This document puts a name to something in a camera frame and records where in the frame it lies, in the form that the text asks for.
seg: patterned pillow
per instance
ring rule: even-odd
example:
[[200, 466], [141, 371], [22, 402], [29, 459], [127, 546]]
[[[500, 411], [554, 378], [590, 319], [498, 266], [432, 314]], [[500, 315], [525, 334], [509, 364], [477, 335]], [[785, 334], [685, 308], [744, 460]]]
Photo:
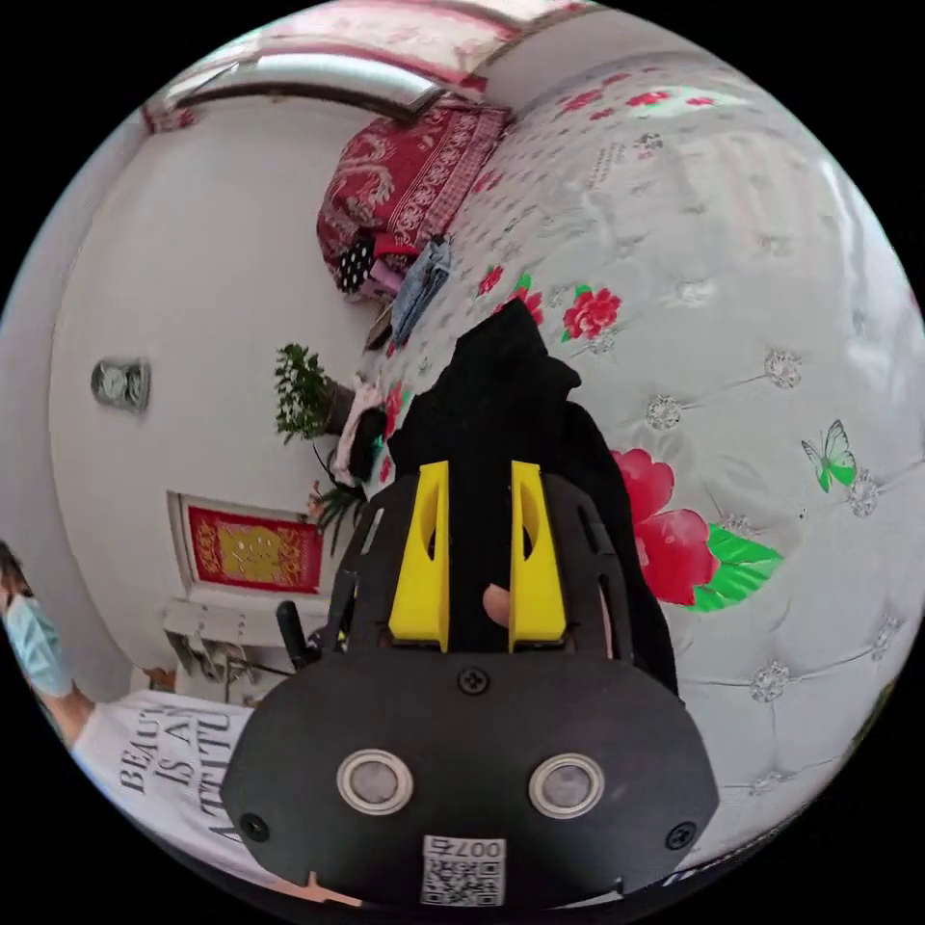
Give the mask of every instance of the patterned pillow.
[[376, 119], [355, 135], [318, 214], [331, 274], [361, 230], [419, 249], [446, 231], [510, 118], [508, 109], [444, 97], [414, 125]]

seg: yellow bracket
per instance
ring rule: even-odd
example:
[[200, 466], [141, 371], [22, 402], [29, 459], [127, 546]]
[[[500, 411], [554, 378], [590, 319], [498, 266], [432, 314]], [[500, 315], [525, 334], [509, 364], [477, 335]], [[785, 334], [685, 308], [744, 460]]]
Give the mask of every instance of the yellow bracket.
[[[414, 497], [405, 556], [388, 628], [401, 642], [439, 643], [450, 639], [450, 482], [447, 462], [422, 465]], [[428, 547], [434, 538], [434, 556]]]
[[[553, 643], [562, 639], [566, 607], [539, 466], [512, 464], [511, 496], [514, 516], [508, 651], [513, 652], [518, 643]], [[529, 557], [524, 548], [524, 531], [532, 546]]]

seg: person's hair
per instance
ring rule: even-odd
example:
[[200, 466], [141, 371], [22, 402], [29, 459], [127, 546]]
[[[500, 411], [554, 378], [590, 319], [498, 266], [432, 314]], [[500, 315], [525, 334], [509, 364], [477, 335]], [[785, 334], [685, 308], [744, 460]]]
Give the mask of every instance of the person's hair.
[[0, 579], [2, 579], [4, 588], [7, 591], [15, 591], [25, 597], [32, 596], [29, 582], [26, 581], [26, 576], [22, 573], [22, 563], [2, 540], [0, 540]]

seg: white t-shirt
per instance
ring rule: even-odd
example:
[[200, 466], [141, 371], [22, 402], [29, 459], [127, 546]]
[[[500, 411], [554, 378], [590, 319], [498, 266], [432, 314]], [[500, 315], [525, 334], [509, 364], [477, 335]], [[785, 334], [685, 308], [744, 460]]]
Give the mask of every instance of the white t-shirt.
[[72, 754], [126, 815], [188, 855], [261, 886], [219, 788], [252, 710], [158, 691], [100, 703]]

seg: face mask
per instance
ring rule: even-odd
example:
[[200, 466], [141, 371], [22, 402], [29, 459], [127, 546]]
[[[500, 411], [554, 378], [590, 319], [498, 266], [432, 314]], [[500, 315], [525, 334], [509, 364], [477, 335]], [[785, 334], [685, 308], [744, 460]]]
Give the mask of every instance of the face mask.
[[17, 595], [7, 607], [4, 625], [23, 674], [49, 697], [66, 697], [73, 677], [54, 624], [31, 597]]

